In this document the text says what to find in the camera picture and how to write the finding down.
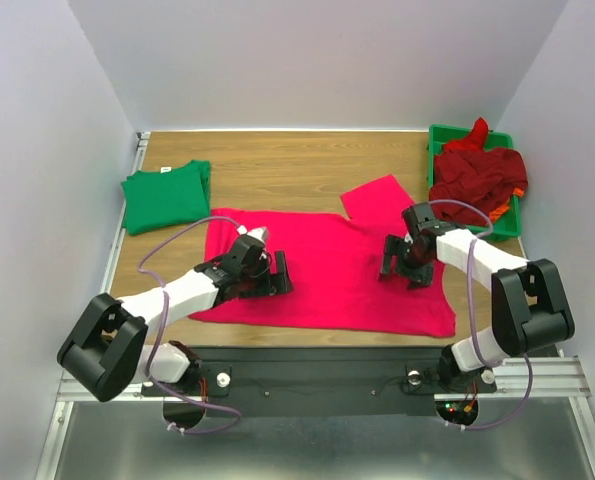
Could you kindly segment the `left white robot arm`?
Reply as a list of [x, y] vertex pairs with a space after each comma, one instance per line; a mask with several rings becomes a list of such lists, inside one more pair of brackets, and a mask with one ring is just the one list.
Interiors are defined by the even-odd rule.
[[238, 236], [226, 253], [164, 286], [122, 298], [95, 296], [58, 351], [58, 363], [101, 402], [143, 382], [192, 392], [199, 384], [197, 357], [180, 343], [154, 346], [146, 339], [233, 299], [292, 292], [285, 252], [269, 253], [262, 233]]

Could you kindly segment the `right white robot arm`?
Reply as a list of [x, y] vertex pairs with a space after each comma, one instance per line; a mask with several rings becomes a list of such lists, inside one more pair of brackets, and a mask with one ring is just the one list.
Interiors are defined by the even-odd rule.
[[474, 373], [574, 335], [571, 309], [553, 262], [529, 261], [500, 250], [467, 227], [436, 217], [430, 202], [408, 207], [402, 218], [407, 234], [386, 236], [382, 277], [396, 273], [411, 287], [425, 288], [441, 262], [465, 274], [468, 291], [480, 283], [491, 295], [490, 326], [472, 326], [468, 339], [442, 350], [437, 378], [443, 387], [459, 390]]

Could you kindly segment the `pink t shirt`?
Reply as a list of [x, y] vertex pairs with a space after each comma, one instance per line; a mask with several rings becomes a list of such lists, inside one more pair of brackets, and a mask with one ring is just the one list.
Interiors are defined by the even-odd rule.
[[346, 213], [302, 213], [218, 208], [210, 223], [205, 257], [225, 253], [234, 225], [265, 227], [267, 247], [286, 255], [293, 291], [272, 297], [237, 299], [196, 319], [212, 323], [342, 329], [448, 338], [456, 315], [442, 288], [443, 266], [433, 283], [410, 288], [407, 279], [379, 277], [387, 235], [402, 237], [402, 211], [412, 198], [392, 175], [342, 195]]

